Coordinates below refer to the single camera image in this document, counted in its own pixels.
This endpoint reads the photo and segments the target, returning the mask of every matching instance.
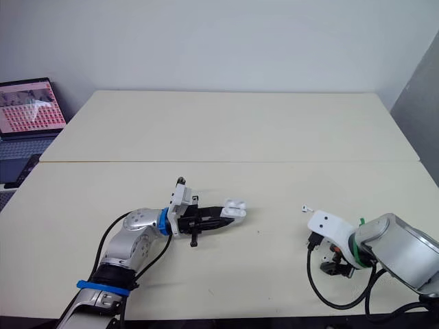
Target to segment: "laptop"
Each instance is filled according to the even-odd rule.
[[[49,78],[1,83],[0,184],[15,182],[66,124]]]

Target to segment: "small white object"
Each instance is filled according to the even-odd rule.
[[[302,212],[309,212],[309,211],[314,212],[314,210],[312,210],[312,209],[309,208],[306,204],[304,204],[304,205],[302,206]]]
[[[241,223],[247,215],[246,203],[238,199],[227,199],[224,208],[221,210],[221,217],[233,218],[232,224]]]

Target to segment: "white table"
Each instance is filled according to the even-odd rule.
[[[417,161],[375,94],[97,91],[40,161]]]
[[[202,206],[241,197],[248,217],[203,233],[197,248],[189,239],[174,241],[132,293],[128,319],[363,313],[363,306],[333,310],[311,290],[305,274],[311,214],[300,211],[303,203],[352,223],[394,212],[439,239],[439,190],[419,162],[40,163],[0,214],[0,314],[59,317],[76,282],[87,278],[106,227],[127,210],[166,207],[179,175]],[[317,268],[320,259],[314,256],[313,272],[328,299],[351,301],[351,287],[355,295],[363,289],[368,272],[328,277]],[[372,311],[416,298],[388,276],[373,291]]]

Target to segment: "white bracket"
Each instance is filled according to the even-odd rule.
[[[356,269],[363,268],[355,261],[349,249],[349,237],[356,231],[350,223],[328,212],[317,210],[309,220],[308,228],[339,247],[345,259]]]

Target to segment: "green ring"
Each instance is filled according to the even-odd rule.
[[[360,264],[362,267],[369,267],[366,266],[365,264],[363,264],[360,259],[359,259],[359,253],[358,253],[358,245],[355,242],[355,238],[352,239],[353,240],[353,249],[354,249],[354,257],[355,257],[355,261]]]

